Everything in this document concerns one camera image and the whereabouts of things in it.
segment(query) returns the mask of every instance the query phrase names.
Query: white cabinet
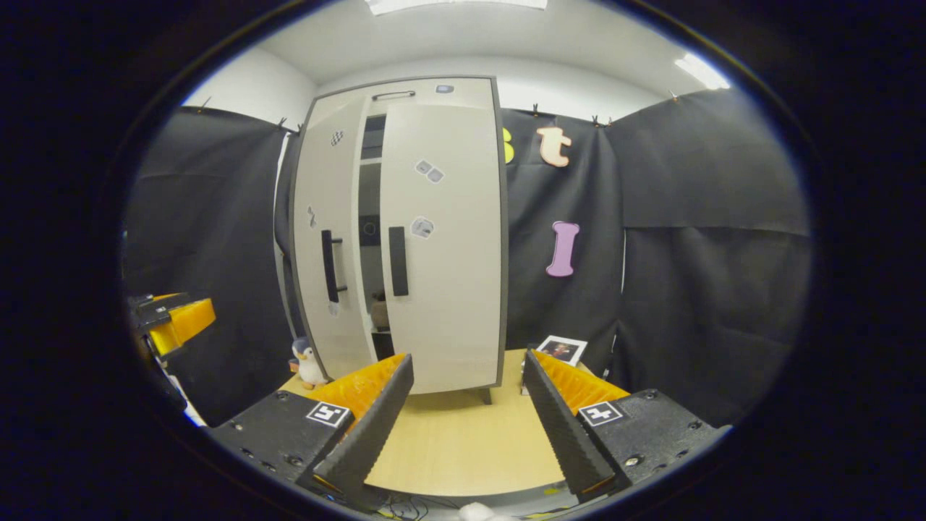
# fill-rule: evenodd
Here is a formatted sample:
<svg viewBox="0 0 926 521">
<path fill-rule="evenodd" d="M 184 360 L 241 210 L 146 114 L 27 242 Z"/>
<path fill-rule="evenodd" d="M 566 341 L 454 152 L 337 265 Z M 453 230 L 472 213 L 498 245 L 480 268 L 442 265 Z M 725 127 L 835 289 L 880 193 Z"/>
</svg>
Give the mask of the white cabinet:
<svg viewBox="0 0 926 521">
<path fill-rule="evenodd" d="M 442 77 L 313 104 L 293 186 L 294 271 L 330 378 L 384 356 L 373 336 L 385 334 L 369 317 L 384 292 L 394 352 L 413 356 L 412 393 L 500 383 L 507 193 L 497 99 L 493 78 Z"/>
</svg>

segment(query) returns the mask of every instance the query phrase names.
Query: black curtain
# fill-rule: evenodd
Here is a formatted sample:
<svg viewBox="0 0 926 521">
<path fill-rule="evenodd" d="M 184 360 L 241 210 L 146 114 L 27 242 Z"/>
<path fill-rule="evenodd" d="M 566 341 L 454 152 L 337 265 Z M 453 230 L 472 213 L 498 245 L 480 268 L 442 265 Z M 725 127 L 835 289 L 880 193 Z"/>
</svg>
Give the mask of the black curtain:
<svg viewBox="0 0 926 521">
<path fill-rule="evenodd" d="M 212 298 L 216 322 L 169 357 L 211 426 L 290 376 L 270 231 L 283 136 L 246 116 L 179 110 L 148 150 L 126 215 L 129 294 Z"/>
<path fill-rule="evenodd" d="M 290 245 L 290 194 L 293 191 L 293 181 L 296 169 L 299 166 L 299 151 L 302 149 L 304 134 L 290 134 L 286 140 L 286 149 L 283 151 L 283 161 L 280 165 L 280 178 L 277 181 L 276 210 L 273 217 L 273 235 L 277 245 L 282 251 L 283 285 L 286 291 L 286 302 L 289 306 L 290 322 L 297 337 L 306 335 L 306 327 L 302 322 L 299 311 L 299 300 L 295 294 L 293 278 L 293 249 Z"/>
<path fill-rule="evenodd" d="M 735 90 L 680 96 L 604 134 L 626 227 L 609 379 L 735 423 L 801 325 L 812 250 L 800 168 Z"/>
<path fill-rule="evenodd" d="M 507 347 L 520 349 L 548 335 L 588 341 L 582 355 L 594 373 L 608 363 L 618 319 L 622 237 L 620 179 L 614 151 L 589 121 L 502 110 L 514 159 L 507 164 Z M 572 140 L 562 147 L 569 165 L 540 157 L 537 129 L 556 126 Z M 546 273 L 553 259 L 553 223 L 575 222 L 574 273 Z"/>
</svg>

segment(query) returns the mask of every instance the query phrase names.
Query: orange rubber pad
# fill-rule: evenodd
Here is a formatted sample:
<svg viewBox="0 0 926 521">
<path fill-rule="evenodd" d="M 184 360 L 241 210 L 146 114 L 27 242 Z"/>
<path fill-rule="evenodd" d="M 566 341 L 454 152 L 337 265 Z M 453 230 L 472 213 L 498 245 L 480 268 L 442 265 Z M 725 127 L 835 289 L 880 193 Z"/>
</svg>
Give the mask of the orange rubber pad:
<svg viewBox="0 0 926 521">
<path fill-rule="evenodd" d="M 354 414 L 354 423 L 347 428 L 344 435 L 350 433 L 364 414 L 369 411 L 373 402 L 380 396 L 386 383 L 392 378 L 395 369 L 406 356 L 405 353 L 380 360 L 372 365 L 342 376 L 324 387 L 314 390 L 306 398 L 325 401 L 332 405 L 340 405 L 350 409 Z"/>
<path fill-rule="evenodd" d="M 556 386 L 559 395 L 563 397 L 573 416 L 582 407 L 631 395 L 622 388 L 609 384 L 595 375 L 585 373 L 546 353 L 534 351 L 533 354 L 537 356 L 537 362 L 544 368 L 546 375 Z"/>
</svg>

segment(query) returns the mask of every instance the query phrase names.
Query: yellow robot part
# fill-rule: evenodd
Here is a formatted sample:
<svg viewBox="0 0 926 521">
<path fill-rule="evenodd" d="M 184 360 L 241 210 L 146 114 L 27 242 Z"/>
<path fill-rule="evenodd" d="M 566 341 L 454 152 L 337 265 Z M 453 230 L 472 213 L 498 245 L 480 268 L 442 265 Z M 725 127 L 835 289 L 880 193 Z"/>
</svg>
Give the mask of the yellow robot part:
<svg viewBox="0 0 926 521">
<path fill-rule="evenodd" d="M 573 416 L 582 407 L 602 401 L 617 400 L 631 394 L 546 353 L 534 351 L 533 354 L 537 355 L 537 362 L 544 368 L 553 385 L 557 387 L 559 395 L 563 397 Z"/>
<path fill-rule="evenodd" d="M 166 297 L 169 295 L 155 297 L 155 300 Z M 153 327 L 149 331 L 157 353 L 161 356 L 182 346 L 216 320 L 212 299 L 191 302 L 168 310 L 168 313 L 170 313 L 170 322 Z"/>
<path fill-rule="evenodd" d="M 405 353 L 400 353 L 342 376 L 308 393 L 306 398 L 350 409 L 354 414 L 354 423 L 344 432 L 347 435 L 369 411 L 405 356 Z"/>
</svg>

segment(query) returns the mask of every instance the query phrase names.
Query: ceiling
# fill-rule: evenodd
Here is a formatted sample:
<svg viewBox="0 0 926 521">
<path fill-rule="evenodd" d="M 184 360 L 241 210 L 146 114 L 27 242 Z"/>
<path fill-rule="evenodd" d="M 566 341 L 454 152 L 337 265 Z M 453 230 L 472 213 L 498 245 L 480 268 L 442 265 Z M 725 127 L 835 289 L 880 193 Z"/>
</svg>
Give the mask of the ceiling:
<svg viewBox="0 0 926 521">
<path fill-rule="evenodd" d="M 605 74 L 655 95 L 704 89 L 675 66 L 684 51 L 589 0 L 546 10 L 498 4 L 420 6 L 374 17 L 364 0 L 340 0 L 260 44 L 315 84 L 394 63 L 440 57 L 517 57 Z"/>
</svg>

